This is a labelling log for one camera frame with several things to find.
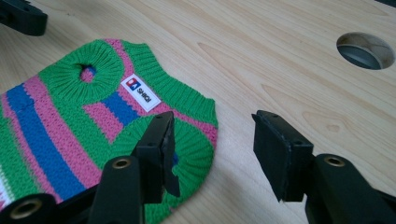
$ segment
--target striped sweater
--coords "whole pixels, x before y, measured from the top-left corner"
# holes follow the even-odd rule
[[[181,197],[146,207],[158,223],[204,181],[216,147],[215,103],[168,76],[145,44],[95,40],[0,96],[0,209],[37,192],[62,202],[129,155],[156,114],[175,114]]]

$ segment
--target clothing label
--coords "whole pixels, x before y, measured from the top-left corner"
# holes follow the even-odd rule
[[[146,112],[149,112],[161,102],[160,98],[152,92],[148,85],[135,74],[125,78],[121,82],[121,85],[134,97]]]

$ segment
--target wooden surface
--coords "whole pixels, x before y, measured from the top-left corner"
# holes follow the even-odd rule
[[[337,51],[349,32],[396,49],[396,9],[372,0],[39,0],[45,35],[0,26],[0,93],[96,38],[148,43],[172,77],[216,100],[219,139],[201,189],[165,223],[306,223],[278,203],[257,162],[250,114],[282,116],[314,153],[352,161],[396,195],[396,64],[379,71]]]

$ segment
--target sweater neck hole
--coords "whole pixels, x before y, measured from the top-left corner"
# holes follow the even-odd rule
[[[92,65],[81,65],[81,73],[79,74],[81,81],[91,83],[95,75],[96,69]]]

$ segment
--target black plastic part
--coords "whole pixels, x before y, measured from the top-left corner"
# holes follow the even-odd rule
[[[57,223],[87,223],[96,189],[97,185],[58,204],[59,214],[57,216]]]
[[[172,173],[174,153],[174,115],[165,112],[152,119],[132,153],[140,162],[144,203],[160,203],[164,188],[180,195],[178,177]]]
[[[350,161],[321,154],[311,174],[315,182],[305,208],[309,223],[396,223],[392,209]]]
[[[313,144],[279,115],[259,110],[254,152],[277,199],[300,202],[304,197],[305,174],[313,160]]]
[[[396,0],[375,0],[390,7],[396,7]]]
[[[0,0],[0,23],[25,35],[43,35],[47,14],[22,0]]]
[[[0,213],[0,223],[51,224],[57,214],[55,199],[50,194],[31,194],[20,198]]]
[[[89,224],[144,223],[139,161],[132,156],[106,163],[88,220]]]

